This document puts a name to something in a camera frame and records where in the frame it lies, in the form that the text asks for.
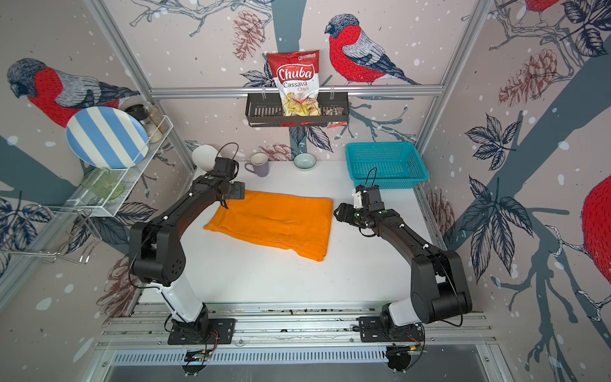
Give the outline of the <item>orange long pants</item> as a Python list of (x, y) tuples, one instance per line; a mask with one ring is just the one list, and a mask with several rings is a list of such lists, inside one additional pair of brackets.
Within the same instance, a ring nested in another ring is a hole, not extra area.
[(219, 208), (204, 229), (321, 262), (329, 247), (333, 206), (328, 198), (248, 190), (245, 199)]

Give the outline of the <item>teal plastic basket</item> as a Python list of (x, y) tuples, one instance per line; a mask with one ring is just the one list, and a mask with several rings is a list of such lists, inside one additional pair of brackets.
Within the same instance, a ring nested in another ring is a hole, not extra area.
[(350, 143), (345, 148), (348, 174), (354, 186), (412, 189), (429, 173), (412, 143)]

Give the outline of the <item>purple mug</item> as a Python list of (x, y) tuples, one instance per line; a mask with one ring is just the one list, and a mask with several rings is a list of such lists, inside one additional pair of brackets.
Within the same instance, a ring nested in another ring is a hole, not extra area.
[(265, 178), (269, 174), (269, 158), (264, 153), (255, 153), (249, 162), (244, 165), (246, 171), (255, 174), (260, 178)]

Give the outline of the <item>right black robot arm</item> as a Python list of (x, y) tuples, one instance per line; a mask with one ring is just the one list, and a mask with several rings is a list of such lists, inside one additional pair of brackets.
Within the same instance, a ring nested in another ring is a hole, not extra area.
[(383, 308), (380, 320), (386, 331), (446, 322), (473, 310), (465, 269), (455, 251), (444, 251), (411, 229), (393, 209), (370, 211), (342, 203), (334, 210), (341, 223), (370, 229), (388, 242), (409, 263), (409, 297)]

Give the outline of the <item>white tilted container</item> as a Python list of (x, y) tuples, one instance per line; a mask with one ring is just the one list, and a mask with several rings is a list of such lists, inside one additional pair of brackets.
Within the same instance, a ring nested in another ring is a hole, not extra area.
[(218, 153), (218, 149), (211, 145), (201, 145), (192, 152), (192, 160), (197, 167), (194, 178), (213, 170)]

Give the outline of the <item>red cassava chips bag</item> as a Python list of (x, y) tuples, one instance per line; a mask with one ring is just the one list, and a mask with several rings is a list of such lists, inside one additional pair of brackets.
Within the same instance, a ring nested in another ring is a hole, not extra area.
[(279, 91), (284, 116), (320, 116), (318, 103), (318, 50), (273, 53), (267, 56), (272, 79)]

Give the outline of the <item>dark lid spice jar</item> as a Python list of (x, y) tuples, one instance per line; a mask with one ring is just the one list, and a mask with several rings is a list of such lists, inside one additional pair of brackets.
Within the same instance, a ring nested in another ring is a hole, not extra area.
[(140, 122), (140, 124), (143, 125), (145, 132), (147, 134), (148, 137), (151, 137), (151, 119), (146, 111), (146, 108), (144, 107), (143, 104), (134, 104), (131, 105), (128, 108), (125, 108), (124, 111), (129, 114), (130, 116), (134, 117), (135, 119), (138, 120), (138, 122)]

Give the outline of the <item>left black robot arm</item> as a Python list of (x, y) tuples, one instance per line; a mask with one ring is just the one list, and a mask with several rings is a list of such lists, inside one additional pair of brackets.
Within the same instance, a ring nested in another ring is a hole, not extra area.
[(181, 237), (200, 214), (219, 202), (245, 198), (237, 173), (207, 173), (193, 181), (190, 189), (161, 216), (130, 229), (129, 271), (162, 296), (180, 329), (207, 337), (208, 310), (195, 295), (185, 275), (186, 255)]

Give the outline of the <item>blue white striped plate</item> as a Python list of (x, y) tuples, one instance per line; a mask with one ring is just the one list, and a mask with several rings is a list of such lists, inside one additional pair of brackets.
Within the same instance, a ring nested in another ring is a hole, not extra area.
[(137, 119), (115, 108), (78, 111), (66, 127), (67, 143), (87, 164), (110, 170), (138, 165), (149, 152), (149, 136)]

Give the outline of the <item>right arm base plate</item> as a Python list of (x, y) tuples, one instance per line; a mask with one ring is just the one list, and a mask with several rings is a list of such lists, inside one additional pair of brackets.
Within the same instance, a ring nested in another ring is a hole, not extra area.
[(425, 340), (424, 330), (420, 324), (396, 326), (385, 315), (359, 317), (352, 330), (358, 332), (362, 342), (414, 342), (420, 344)]

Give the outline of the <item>green glass cup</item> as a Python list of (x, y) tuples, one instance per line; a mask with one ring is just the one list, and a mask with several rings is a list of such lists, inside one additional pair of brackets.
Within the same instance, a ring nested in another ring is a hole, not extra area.
[(124, 193), (124, 187), (111, 170), (95, 168), (84, 175), (81, 186), (98, 199), (114, 201)]

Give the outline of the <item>small light green bowl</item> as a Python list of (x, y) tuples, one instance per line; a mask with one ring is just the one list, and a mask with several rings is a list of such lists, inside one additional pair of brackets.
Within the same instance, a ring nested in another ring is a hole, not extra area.
[(309, 171), (316, 166), (317, 159), (310, 153), (301, 153), (294, 158), (293, 163), (299, 170)]

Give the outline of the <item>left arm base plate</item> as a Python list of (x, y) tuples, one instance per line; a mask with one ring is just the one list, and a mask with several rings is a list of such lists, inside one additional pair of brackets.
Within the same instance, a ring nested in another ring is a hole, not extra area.
[(202, 325), (172, 321), (167, 343), (169, 345), (229, 345), (235, 330), (233, 318), (207, 319)]

